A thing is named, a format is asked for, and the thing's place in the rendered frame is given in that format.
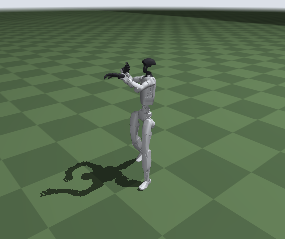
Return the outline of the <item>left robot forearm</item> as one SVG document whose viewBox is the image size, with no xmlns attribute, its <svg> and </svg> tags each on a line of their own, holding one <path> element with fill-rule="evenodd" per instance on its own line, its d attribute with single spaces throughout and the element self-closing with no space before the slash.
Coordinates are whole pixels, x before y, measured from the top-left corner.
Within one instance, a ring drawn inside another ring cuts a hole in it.
<svg viewBox="0 0 285 239">
<path fill-rule="evenodd" d="M 122 74 L 124 74 L 124 73 L 122 73 Z M 141 88 L 140 84 L 138 84 L 138 83 L 132 81 L 131 79 L 129 79 L 128 77 L 126 77 L 125 74 L 124 74 L 124 76 L 125 76 L 124 78 L 120 78 L 120 79 L 123 80 L 123 82 L 126 83 L 130 88 L 132 88 L 132 87 L 136 87 L 138 89 Z"/>
</svg>

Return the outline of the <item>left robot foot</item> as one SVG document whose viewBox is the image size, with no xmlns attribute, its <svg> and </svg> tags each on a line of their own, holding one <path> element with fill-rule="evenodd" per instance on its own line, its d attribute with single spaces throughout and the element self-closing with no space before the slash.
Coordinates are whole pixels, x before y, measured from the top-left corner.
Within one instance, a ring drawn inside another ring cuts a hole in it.
<svg viewBox="0 0 285 239">
<path fill-rule="evenodd" d="M 140 189 L 140 190 L 146 189 L 150 183 L 151 183 L 151 179 L 149 179 L 148 182 L 147 182 L 147 180 L 144 181 L 142 184 L 139 185 L 139 189 Z"/>
</svg>

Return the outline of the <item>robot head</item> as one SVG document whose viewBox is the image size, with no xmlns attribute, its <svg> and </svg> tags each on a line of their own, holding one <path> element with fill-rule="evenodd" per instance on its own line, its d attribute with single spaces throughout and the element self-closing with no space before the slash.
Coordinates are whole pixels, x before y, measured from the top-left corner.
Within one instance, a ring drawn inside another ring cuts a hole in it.
<svg viewBox="0 0 285 239">
<path fill-rule="evenodd" d="M 151 67 L 152 65 L 156 65 L 156 62 L 151 58 L 146 58 L 143 61 L 144 67 L 143 72 L 146 73 L 145 77 L 148 77 L 147 75 L 150 75 L 153 77 L 152 73 L 150 71 L 147 71 L 148 67 Z"/>
</svg>

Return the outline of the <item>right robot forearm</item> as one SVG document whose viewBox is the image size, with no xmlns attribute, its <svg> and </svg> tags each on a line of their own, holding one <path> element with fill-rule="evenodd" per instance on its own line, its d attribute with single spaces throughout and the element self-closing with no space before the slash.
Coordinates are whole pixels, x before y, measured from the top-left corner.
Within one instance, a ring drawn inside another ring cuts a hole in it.
<svg viewBox="0 0 285 239">
<path fill-rule="evenodd" d="M 120 72 L 123 73 L 122 69 L 120 69 Z M 127 72 L 125 73 L 125 75 L 126 75 L 126 77 L 130 76 L 129 73 L 127 73 Z"/>
</svg>

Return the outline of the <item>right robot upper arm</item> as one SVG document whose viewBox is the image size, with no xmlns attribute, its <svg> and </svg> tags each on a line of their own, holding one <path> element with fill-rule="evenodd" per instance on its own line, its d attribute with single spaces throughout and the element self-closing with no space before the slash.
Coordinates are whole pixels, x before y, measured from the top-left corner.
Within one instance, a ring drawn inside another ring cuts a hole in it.
<svg viewBox="0 0 285 239">
<path fill-rule="evenodd" d="M 129 79 L 131 79 L 132 81 L 134 81 L 136 83 L 140 83 L 143 76 L 137 76 L 137 77 L 133 77 L 133 78 L 131 76 L 129 76 Z"/>
</svg>

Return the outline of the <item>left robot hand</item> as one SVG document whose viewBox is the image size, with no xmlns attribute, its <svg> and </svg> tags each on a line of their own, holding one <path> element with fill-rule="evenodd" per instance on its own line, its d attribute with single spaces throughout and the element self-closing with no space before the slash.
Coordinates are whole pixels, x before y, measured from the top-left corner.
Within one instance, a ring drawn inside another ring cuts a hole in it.
<svg viewBox="0 0 285 239">
<path fill-rule="evenodd" d="M 108 77 L 109 76 L 109 77 Z M 105 76 L 104 76 L 104 79 L 106 78 L 106 77 L 108 77 L 108 79 L 109 78 L 111 78 L 111 77 L 117 77 L 118 79 L 119 78 L 124 78 L 125 76 L 124 76 L 124 74 L 120 74 L 120 73 L 108 73 L 108 74 L 106 74 Z"/>
</svg>

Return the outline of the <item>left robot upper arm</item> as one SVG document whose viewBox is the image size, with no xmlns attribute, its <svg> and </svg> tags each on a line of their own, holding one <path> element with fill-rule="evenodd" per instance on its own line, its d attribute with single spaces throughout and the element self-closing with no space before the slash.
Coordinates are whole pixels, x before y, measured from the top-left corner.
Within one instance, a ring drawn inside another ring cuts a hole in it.
<svg viewBox="0 0 285 239">
<path fill-rule="evenodd" d="M 139 92 L 141 92 L 141 91 L 143 91 L 143 90 L 145 90 L 145 89 L 147 89 L 147 88 L 149 88 L 149 87 L 152 87 L 153 85 L 155 85 L 154 79 L 153 79 L 153 78 L 149 78 L 149 79 L 147 79 L 147 81 L 145 81 L 145 82 L 142 83 L 140 89 L 134 87 L 134 91 L 135 91 L 136 93 L 139 93 Z"/>
</svg>

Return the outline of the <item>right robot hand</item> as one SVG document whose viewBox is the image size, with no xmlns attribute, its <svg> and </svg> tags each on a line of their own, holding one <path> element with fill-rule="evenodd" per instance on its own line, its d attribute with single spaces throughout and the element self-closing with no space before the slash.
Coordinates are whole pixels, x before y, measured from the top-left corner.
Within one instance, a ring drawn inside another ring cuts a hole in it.
<svg viewBox="0 0 285 239">
<path fill-rule="evenodd" d="M 126 63 L 126 65 L 122 68 L 122 71 L 123 71 L 123 73 L 129 73 L 129 70 L 130 70 L 130 68 L 129 68 L 129 64 L 128 64 L 128 62 L 125 62 Z"/>
</svg>

